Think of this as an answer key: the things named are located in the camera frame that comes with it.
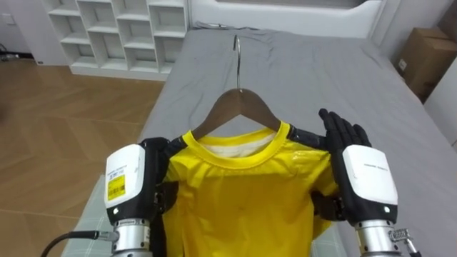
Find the white headboard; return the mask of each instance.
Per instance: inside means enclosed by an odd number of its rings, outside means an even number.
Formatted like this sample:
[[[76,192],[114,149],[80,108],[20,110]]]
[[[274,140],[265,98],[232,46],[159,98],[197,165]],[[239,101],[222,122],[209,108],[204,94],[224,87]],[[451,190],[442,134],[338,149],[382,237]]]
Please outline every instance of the white headboard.
[[[381,45],[400,0],[367,0],[353,8],[189,0],[191,22],[274,29],[309,36],[371,38]]]

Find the bed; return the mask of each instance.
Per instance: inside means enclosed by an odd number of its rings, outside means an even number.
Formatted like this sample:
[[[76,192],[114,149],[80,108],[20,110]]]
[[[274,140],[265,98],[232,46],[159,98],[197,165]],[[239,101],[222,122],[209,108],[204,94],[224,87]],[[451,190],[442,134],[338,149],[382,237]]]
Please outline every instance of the bed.
[[[456,256],[457,207],[452,203],[457,198],[457,155],[371,36],[192,30],[139,141],[176,138],[195,128],[218,96],[236,86],[235,34],[241,39],[241,86],[258,93],[280,119],[300,129],[324,134],[320,108],[362,125],[393,171],[400,198],[396,227],[410,229],[424,256]],[[233,136],[259,127],[238,117],[212,134]],[[76,229],[110,229],[102,192],[99,181]],[[64,256],[109,252],[108,243],[71,240]],[[360,256],[353,228],[337,223],[313,242],[311,255]]]

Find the cardboard box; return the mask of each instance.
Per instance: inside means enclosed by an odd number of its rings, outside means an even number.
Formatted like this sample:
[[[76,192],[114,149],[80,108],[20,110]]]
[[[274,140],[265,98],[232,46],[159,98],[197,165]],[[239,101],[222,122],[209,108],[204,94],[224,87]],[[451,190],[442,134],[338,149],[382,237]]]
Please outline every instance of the cardboard box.
[[[425,102],[456,56],[457,44],[439,29],[414,29],[395,67],[412,92]]]
[[[449,36],[450,39],[457,42],[457,0],[455,0],[449,10],[444,14],[438,27]]]

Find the wall outlet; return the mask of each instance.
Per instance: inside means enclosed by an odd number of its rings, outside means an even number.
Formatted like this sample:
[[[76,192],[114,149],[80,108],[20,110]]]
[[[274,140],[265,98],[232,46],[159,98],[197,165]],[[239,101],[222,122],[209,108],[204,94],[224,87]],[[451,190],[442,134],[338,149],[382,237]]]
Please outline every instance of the wall outlet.
[[[11,14],[1,14],[1,17],[4,21],[4,23],[8,25],[15,25],[16,22],[14,21],[14,18]]]

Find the black cable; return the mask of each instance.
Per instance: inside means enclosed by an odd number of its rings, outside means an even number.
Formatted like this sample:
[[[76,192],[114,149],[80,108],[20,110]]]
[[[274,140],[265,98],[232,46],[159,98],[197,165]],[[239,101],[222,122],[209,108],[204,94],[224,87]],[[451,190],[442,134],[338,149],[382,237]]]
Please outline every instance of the black cable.
[[[56,246],[60,241],[63,241],[65,239],[70,239],[70,238],[85,238],[85,239],[92,239],[96,240],[100,235],[99,231],[71,231],[68,233],[65,233],[63,235],[60,235],[56,237],[51,243],[48,244],[48,246],[43,250],[43,253],[41,254],[41,257],[47,257],[48,253],[51,251],[51,249]]]

